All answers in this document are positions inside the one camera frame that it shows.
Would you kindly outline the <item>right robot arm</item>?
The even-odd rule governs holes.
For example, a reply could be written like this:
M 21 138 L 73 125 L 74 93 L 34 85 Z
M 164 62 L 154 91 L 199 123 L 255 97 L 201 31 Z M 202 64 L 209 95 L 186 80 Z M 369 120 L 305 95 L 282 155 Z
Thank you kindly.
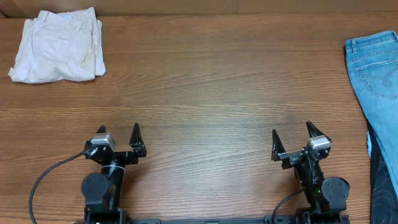
M 283 169 L 294 169 L 302 188 L 283 199 L 274 209 L 271 223 L 277 223 L 276 213 L 288 200 L 300 193 L 305 194 L 307 208 L 296 209 L 295 215 L 284 218 L 286 223 L 349 223 L 349 216 L 342 212 L 347 208 L 349 183 L 341 177 L 325 177 L 319 165 L 329 156 L 332 140 L 311 121 L 306 122 L 309 139 L 307 145 L 297 152 L 286 152 L 277 131 L 272 131 L 273 161 L 281 161 Z

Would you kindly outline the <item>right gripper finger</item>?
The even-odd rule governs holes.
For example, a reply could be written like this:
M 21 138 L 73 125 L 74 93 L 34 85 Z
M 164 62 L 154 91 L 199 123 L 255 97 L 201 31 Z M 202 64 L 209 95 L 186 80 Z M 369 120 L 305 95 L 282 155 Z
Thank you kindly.
M 272 154 L 271 159 L 273 161 L 280 161 L 286 155 L 286 151 L 283 147 L 282 141 L 275 129 L 272 130 Z
M 331 142 L 331 139 L 326 134 L 321 132 L 311 121 L 307 121 L 306 126 L 307 126 L 309 136 L 311 138 L 318 137 L 318 136 L 325 136 Z

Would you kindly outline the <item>beige shorts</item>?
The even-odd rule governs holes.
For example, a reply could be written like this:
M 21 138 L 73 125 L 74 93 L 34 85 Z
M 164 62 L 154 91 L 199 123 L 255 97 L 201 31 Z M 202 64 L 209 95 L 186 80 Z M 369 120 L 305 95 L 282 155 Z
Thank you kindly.
M 93 7 L 73 12 L 40 11 L 27 19 L 15 64 L 14 82 L 85 82 L 106 73 L 102 22 Z

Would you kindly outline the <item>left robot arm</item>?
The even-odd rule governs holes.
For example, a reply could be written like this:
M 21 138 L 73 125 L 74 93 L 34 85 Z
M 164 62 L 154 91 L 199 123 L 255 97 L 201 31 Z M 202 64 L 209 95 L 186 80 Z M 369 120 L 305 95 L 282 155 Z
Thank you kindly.
M 81 185 L 85 223 L 131 223 L 128 212 L 119 206 L 126 166 L 137 164 L 147 154 L 138 124 L 134 125 L 129 146 L 130 151 L 115 151 L 116 142 L 105 126 L 86 142 L 83 155 L 99 164 L 101 170 L 87 175 Z

